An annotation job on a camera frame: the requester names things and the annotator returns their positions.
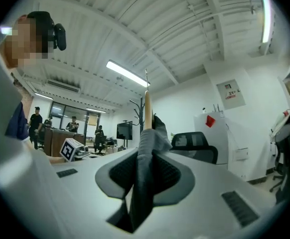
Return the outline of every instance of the ceiling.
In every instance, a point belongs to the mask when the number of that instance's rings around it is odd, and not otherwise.
[[[206,73],[208,60],[274,52],[261,44],[262,0],[22,0],[6,22],[34,10],[64,26],[67,48],[17,76],[35,92],[107,112],[145,91],[106,68],[109,60],[143,78],[147,69],[156,92]]]

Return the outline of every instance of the wooden stick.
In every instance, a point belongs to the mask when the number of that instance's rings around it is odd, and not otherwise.
[[[145,122],[144,122],[144,129],[151,129],[152,123],[152,110],[151,110],[151,103],[149,98],[149,92],[145,91]]]

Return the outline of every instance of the ceiling light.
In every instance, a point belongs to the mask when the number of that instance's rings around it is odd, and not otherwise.
[[[0,32],[6,35],[12,35],[12,27],[10,26],[0,26]]]
[[[104,111],[98,111],[98,110],[94,110],[94,109],[90,109],[90,108],[86,108],[87,110],[89,110],[89,111],[93,111],[93,112],[97,112],[97,113],[106,113],[106,112],[104,112]]]
[[[145,80],[143,80],[139,76],[135,75],[134,73],[130,72],[129,70],[123,68],[122,66],[114,63],[112,60],[107,62],[106,67],[119,73],[119,74],[122,74],[123,76],[131,79],[132,81],[137,82],[138,84],[142,85],[143,87],[147,87],[147,82]]]
[[[38,93],[35,93],[37,96],[39,96],[39,97],[43,97],[43,98],[48,98],[48,99],[51,99],[51,100],[53,100],[53,98],[50,98],[50,97],[47,97],[47,96],[44,96],[44,95],[41,95],[41,94],[38,94]]]
[[[271,26],[271,7],[270,0],[263,0],[264,4],[264,32],[263,43],[269,41],[270,26]]]

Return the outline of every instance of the electrical panel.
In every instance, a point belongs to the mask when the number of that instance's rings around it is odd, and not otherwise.
[[[217,88],[225,110],[246,104],[236,80],[217,84]]]

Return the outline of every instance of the tv screen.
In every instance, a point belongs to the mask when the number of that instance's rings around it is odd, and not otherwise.
[[[133,139],[133,125],[130,123],[117,124],[116,138],[132,140]]]

